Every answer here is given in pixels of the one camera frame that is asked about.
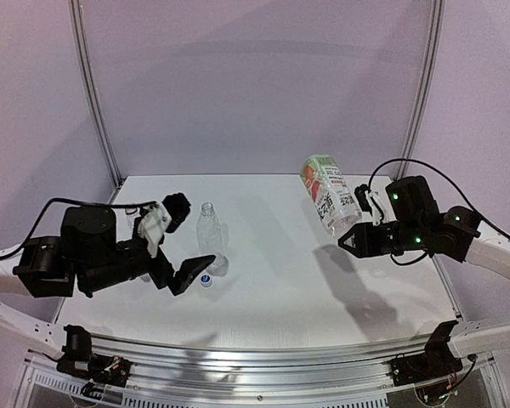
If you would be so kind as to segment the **white blue bottle cap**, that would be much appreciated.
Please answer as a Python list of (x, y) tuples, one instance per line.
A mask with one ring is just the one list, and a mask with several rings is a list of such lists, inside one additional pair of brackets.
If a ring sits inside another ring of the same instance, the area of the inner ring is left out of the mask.
[(210, 275), (203, 275), (201, 277), (201, 285), (203, 287), (210, 287), (213, 284), (213, 279)]

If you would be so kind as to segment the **white label bottle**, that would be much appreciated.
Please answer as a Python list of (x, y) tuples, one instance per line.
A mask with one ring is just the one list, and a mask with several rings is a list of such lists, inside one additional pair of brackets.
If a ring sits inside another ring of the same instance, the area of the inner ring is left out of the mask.
[(299, 175), (329, 235), (338, 238), (362, 219), (360, 207), (331, 156), (308, 157)]

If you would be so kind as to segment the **clear crushed plastic bottle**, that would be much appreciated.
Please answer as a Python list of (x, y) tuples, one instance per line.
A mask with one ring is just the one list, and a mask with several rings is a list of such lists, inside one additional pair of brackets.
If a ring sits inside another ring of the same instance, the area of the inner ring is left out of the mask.
[(209, 201), (201, 204), (201, 212), (196, 223), (196, 235), (200, 253), (215, 256), (214, 261), (207, 268), (208, 274), (218, 277), (227, 275), (229, 260), (224, 255), (221, 224), (214, 205)]

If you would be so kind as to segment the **red label plastic bottle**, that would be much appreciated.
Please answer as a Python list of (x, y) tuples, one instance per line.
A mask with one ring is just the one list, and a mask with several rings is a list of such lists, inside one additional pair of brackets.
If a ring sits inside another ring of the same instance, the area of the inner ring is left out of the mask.
[(139, 221), (145, 215), (145, 210), (143, 208), (126, 208), (124, 212), (127, 226), (134, 232), (138, 228)]

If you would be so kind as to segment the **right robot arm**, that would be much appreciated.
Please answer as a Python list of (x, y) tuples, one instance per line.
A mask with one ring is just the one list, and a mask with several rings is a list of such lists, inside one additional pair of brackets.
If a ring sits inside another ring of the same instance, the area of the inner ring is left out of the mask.
[[(510, 235), (490, 226), (479, 212), (461, 206), (441, 212), (422, 176), (395, 181), (386, 193), (395, 219), (357, 223), (338, 239), (339, 247), (357, 258), (409, 251), (445, 255), (510, 280)], [(454, 361), (499, 349), (510, 349), (510, 321), (453, 320), (439, 324), (424, 354)]]

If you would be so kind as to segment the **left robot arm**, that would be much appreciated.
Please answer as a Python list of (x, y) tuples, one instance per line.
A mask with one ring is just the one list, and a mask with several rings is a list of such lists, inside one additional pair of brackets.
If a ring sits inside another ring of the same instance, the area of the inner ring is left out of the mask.
[(213, 255), (190, 258), (175, 270), (160, 248), (184, 222), (188, 206), (151, 202), (126, 209), (137, 213), (133, 233), (118, 241), (113, 207), (67, 208), (58, 236), (30, 236), (11, 253), (0, 253), (0, 293), (67, 298), (79, 290), (92, 297), (148, 275), (157, 288), (178, 295), (214, 261)]

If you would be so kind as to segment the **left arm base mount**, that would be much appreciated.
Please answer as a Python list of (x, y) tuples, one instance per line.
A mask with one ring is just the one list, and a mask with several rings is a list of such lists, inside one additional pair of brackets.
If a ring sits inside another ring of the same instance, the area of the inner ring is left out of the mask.
[(103, 395), (106, 386), (126, 387), (133, 365), (131, 361), (117, 355), (96, 354), (90, 333), (81, 326), (68, 325), (64, 329), (66, 340), (56, 369), (86, 381), (80, 391), (82, 396)]

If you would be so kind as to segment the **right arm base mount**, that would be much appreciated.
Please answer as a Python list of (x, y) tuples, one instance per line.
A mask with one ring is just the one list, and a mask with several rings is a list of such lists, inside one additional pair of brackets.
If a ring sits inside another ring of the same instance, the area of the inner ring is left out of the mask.
[(451, 351), (451, 332), (457, 320), (440, 323), (433, 331), (420, 354), (395, 357), (389, 361), (395, 387), (420, 383), (458, 373), (462, 356)]

